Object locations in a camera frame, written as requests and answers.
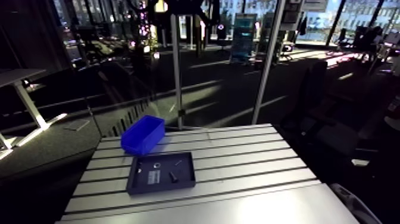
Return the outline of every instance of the slotted aluminum table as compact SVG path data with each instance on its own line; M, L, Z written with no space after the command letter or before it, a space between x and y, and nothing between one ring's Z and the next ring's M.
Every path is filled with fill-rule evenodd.
M182 151L194 188L129 196L132 157L102 139L59 223L357 223L271 125L170 132L152 153Z

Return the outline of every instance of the tray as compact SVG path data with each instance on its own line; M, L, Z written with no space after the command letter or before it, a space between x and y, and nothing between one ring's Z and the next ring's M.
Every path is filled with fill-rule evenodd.
M133 159L126 191L132 195L195 185L192 153L150 155Z
M164 119L146 115L122 134L121 147L129 154L146 155L164 135Z

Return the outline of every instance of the office desk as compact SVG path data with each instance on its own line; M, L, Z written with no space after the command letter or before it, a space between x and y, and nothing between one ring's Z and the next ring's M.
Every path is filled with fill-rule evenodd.
M170 132L152 154L183 151L194 188L130 196L132 156L103 138L57 223L357 223L271 125Z
M36 130L27 135L18 143L20 145L27 142L29 139L33 138L40 131L49 128L50 124L53 123L52 121L47 123L45 119L43 119L42 115L39 113L32 99L29 97L29 94L22 86L23 79L30 78L32 76L41 74L45 71L46 70L44 69L14 69L0 73L0 88L7 85L13 85L15 87L15 90L17 91L18 96L20 97L21 101L23 102L29 114L32 116L32 119L35 121L37 125ZM6 149L12 148L11 144L6 141L6 139L1 135L1 133L0 133L0 145L5 147Z

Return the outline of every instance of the light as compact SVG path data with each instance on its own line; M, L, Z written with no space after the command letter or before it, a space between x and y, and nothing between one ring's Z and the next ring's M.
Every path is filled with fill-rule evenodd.
M160 58L160 53L159 52L155 52L153 54L154 59L159 59Z
M13 152L13 150L11 150L11 149L1 150L0 151L0 160L2 160L4 157L8 156L12 152Z
M42 133L44 131L44 129L42 128L38 128L35 129L33 132L30 132L29 135L27 135L25 138L23 138L18 144L18 147L21 147L23 145L25 145L27 142L29 142L30 140L32 140L34 137L38 136L40 133Z
M349 78L351 76L353 76L353 72L349 73L349 74L345 74L344 76L339 77L338 80L344 80L344 79L347 79L347 78Z
M50 121L48 121L47 124L49 124L49 126L50 126L50 125L54 124L55 122L57 122L57 121L59 121L59 120L65 118L67 115L68 115L67 113L62 113L62 114L60 114L60 115L54 117L54 118L51 119Z
M56 119L57 120L61 120L61 119L65 118L65 117L67 117L67 115L68 115L67 113L62 113L62 114L56 116Z
M144 53L149 53L150 52L150 46L145 46L143 49Z

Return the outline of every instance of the office chair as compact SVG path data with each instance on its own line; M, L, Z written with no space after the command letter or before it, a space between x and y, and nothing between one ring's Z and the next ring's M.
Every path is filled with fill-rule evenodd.
M224 47L227 45L226 42L226 27L222 24L217 26L217 45L221 46L221 49L218 49L215 53L230 53L229 51L225 50Z
M295 108L283 118L281 122L282 128L290 126L289 130L294 130L297 134L302 135L304 138L314 136L323 126L333 126L336 121L329 116L337 109L341 101L351 102L351 99L343 96L329 94L327 95L335 101L328 105L323 114L316 112L316 108L322 106L325 97L323 83L327 69L327 62L320 61L306 70L305 76L301 82L298 100ZM304 117L309 117L317 122L307 131L301 130L301 122Z

